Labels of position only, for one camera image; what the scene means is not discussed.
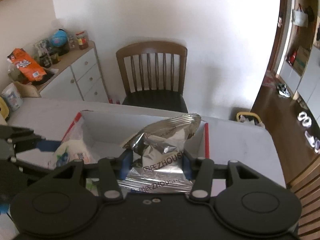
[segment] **chair backrest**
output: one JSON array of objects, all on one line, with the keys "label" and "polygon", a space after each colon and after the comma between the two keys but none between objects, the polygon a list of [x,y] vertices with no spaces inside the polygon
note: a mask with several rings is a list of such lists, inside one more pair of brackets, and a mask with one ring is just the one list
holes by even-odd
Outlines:
[{"label": "chair backrest", "polygon": [[[132,79],[133,79],[133,86],[134,90],[138,91],[138,85],[137,85],[137,77],[136,77],[136,69],[134,64],[134,57],[138,56],[139,58],[139,76],[140,76],[140,83],[141,83],[141,89],[145,90],[145,79],[144,79],[144,72],[143,72],[143,54],[146,54],[146,66],[147,66],[147,78],[148,78],[148,88],[149,90],[152,90],[152,76],[151,76],[151,57],[154,57],[154,65],[155,65],[155,83],[156,83],[156,89],[162,89],[159,86],[159,77],[162,75],[163,79],[163,89],[166,90],[166,81],[167,81],[167,56],[166,54],[170,54],[170,88],[171,91],[173,91],[174,87],[174,55],[180,56],[180,62],[179,62],[179,80],[178,80],[178,92],[180,94],[183,93],[183,86],[184,86],[184,79],[185,79],[185,73],[186,73],[186,63],[187,63],[187,48],[176,44],[173,42],[167,42],[167,41],[146,41],[146,42],[139,42],[135,43],[129,46],[126,46],[120,50],[117,51],[116,56],[118,60],[118,65],[122,77],[122,82],[124,85],[125,93],[128,95],[131,93],[129,79],[127,75],[126,65],[124,59],[126,57],[130,57],[131,61],[131,72],[132,72]],[[162,55],[162,73],[159,73],[159,55]]]},{"label": "chair backrest", "polygon": [[320,155],[288,183],[288,188],[302,204],[299,237],[302,240],[320,239]]}]

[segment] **wooden door frame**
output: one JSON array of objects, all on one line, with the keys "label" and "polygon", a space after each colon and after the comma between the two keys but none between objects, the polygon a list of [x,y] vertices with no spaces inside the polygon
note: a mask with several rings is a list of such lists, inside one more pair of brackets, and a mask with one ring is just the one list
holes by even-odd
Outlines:
[{"label": "wooden door frame", "polygon": [[276,67],[276,61],[279,56],[281,41],[284,35],[285,22],[286,20],[290,20],[290,19],[286,19],[287,5],[288,5],[288,0],[280,0],[279,17],[282,17],[282,26],[281,27],[278,27],[278,25],[276,26],[277,30],[276,30],[275,41],[273,43],[273,47],[272,47],[272,51],[271,51],[271,55],[270,55],[270,59],[267,67],[267,70],[270,70],[271,72],[273,72]]}]

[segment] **countertop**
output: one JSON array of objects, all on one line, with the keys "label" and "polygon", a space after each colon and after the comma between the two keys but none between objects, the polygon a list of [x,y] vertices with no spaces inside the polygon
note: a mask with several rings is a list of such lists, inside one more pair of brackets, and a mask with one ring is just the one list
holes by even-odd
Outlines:
[{"label": "countertop", "polygon": [[[61,140],[76,114],[82,110],[164,117],[181,115],[159,109],[108,103],[24,98],[23,105],[12,114],[8,124],[29,127],[47,139]],[[229,160],[239,160],[285,187],[279,157],[267,130],[212,117],[202,116],[202,119],[209,123],[210,158],[215,163],[227,164]],[[44,165],[51,155],[52,153],[41,153],[35,149],[19,154],[18,158]],[[215,180],[213,185],[212,195],[217,195],[225,189],[224,180]]]}]

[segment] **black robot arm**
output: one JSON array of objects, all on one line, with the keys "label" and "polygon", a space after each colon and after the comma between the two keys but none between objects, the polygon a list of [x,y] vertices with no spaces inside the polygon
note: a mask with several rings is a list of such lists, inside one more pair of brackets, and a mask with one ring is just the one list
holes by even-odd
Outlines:
[{"label": "black robot arm", "polygon": [[[190,194],[125,195],[117,180],[131,169],[131,150],[95,164],[75,160],[49,170],[19,161],[16,153],[48,151],[60,142],[0,126],[0,144],[0,204],[10,204],[19,240],[298,239],[299,199],[238,161],[219,165],[184,152],[183,172],[194,181]],[[87,178],[99,179],[99,196],[85,188]],[[227,188],[211,197],[216,179],[225,179]]]}]

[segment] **black chair seat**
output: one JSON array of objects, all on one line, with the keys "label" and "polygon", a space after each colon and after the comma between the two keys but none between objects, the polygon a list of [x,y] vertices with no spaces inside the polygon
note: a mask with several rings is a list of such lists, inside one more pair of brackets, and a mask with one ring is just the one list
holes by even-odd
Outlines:
[{"label": "black chair seat", "polygon": [[133,92],[124,99],[122,104],[188,113],[182,95],[179,92],[170,90],[145,90]]}]

